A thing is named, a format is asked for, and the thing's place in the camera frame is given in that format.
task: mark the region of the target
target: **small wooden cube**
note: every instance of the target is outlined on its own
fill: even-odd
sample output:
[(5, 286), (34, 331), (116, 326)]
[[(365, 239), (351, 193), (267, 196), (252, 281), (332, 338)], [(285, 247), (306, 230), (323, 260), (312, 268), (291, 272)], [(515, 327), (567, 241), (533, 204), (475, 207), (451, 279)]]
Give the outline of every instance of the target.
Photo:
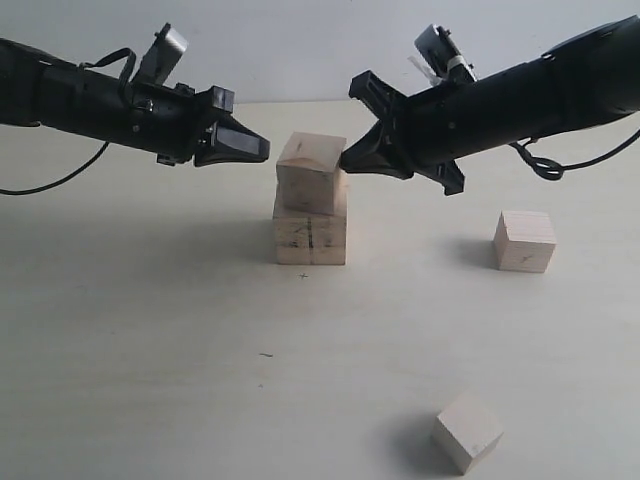
[(347, 249), (347, 187), (338, 191), (333, 215), (284, 207), (278, 188), (273, 208), (276, 257), (282, 265), (344, 265)]
[(431, 436), (464, 475), (496, 448), (503, 433), (496, 416), (465, 393), (438, 415)]
[(346, 138), (296, 132), (276, 164), (283, 206), (289, 210), (333, 215), (346, 181), (339, 167)]
[(544, 273), (557, 241), (546, 213), (505, 211), (493, 243), (500, 270)]

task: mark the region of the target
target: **black robotic arm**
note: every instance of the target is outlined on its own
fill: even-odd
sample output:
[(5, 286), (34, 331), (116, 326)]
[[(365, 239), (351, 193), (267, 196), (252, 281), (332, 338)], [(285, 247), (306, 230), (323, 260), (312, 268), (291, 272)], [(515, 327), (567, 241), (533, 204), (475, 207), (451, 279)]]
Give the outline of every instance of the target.
[[(105, 142), (99, 154), (108, 143), (145, 150), (165, 165), (192, 158), (197, 167), (264, 162), (270, 144), (233, 118), (232, 91), (162, 85), (187, 46), (166, 24), (131, 78), (136, 56), (127, 48), (75, 65), (0, 39), (0, 124), (44, 125), (99, 139)], [(94, 71), (119, 60), (126, 60), (119, 78)]]
[[(528, 143), (564, 132), (604, 125), (640, 110), (640, 19), (603, 25), (542, 55), (478, 80), (450, 38), (431, 25), (415, 41), (435, 73), (433, 88), (405, 96), (372, 72), (355, 77), (350, 96), (378, 118), (344, 152), (348, 173), (409, 179), (415, 173), (464, 190), (461, 157), (502, 145), (515, 148), (541, 177), (558, 180), (566, 170), (610, 158), (640, 137), (597, 159), (562, 166), (537, 158)], [(529, 139), (521, 145), (521, 140)]]

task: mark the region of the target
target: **wooden block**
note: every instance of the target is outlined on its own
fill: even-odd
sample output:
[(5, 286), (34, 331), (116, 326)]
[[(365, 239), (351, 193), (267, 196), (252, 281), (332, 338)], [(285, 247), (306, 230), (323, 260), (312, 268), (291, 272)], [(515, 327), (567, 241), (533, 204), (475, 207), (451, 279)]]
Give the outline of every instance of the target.
[(347, 188), (338, 192), (334, 215), (289, 210), (278, 188), (273, 208), (276, 257), (283, 265), (344, 265), (347, 249)]
[(339, 168), (346, 138), (296, 132), (276, 164), (283, 206), (289, 210), (333, 215), (346, 182)]
[(503, 433), (496, 416), (465, 393), (438, 415), (431, 436), (465, 474), (496, 448)]
[(493, 243), (500, 270), (544, 273), (557, 241), (546, 213), (505, 211)]

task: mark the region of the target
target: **white table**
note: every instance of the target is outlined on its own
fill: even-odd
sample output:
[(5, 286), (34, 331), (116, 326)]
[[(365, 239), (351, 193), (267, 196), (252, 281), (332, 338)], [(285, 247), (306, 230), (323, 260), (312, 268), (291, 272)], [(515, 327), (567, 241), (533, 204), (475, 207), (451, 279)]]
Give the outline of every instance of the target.
[[(439, 478), (454, 471), (429, 428), (465, 390), (506, 429), (473, 478), (637, 478), (638, 147), (559, 183), (498, 149), (461, 161), (467, 191), (449, 198), (351, 176), (348, 265), (283, 267), (285, 140), (351, 143), (373, 118), (355, 102), (237, 117), (271, 161), (168, 168), (116, 146), (65, 187), (0, 198), (0, 478)], [(584, 160), (638, 123), (535, 151)], [(97, 146), (2, 128), (0, 188)], [(492, 268), (501, 209), (551, 214), (547, 274)]]

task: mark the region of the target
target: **large wooden block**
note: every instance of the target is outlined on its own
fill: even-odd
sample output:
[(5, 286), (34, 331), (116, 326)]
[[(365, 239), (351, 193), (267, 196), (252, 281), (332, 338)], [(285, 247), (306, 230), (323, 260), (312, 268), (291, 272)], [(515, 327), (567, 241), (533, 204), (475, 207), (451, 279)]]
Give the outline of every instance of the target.
[(557, 241), (546, 213), (505, 211), (493, 243), (500, 270), (544, 273)]
[(503, 433), (497, 417), (465, 393), (438, 415), (431, 436), (465, 474), (496, 448)]
[(273, 208), (277, 261), (283, 265), (344, 265), (347, 249), (347, 188), (338, 191), (333, 215), (284, 207), (278, 188)]
[(276, 164), (282, 203), (289, 210), (332, 215), (346, 174), (338, 166), (346, 138), (296, 132)]

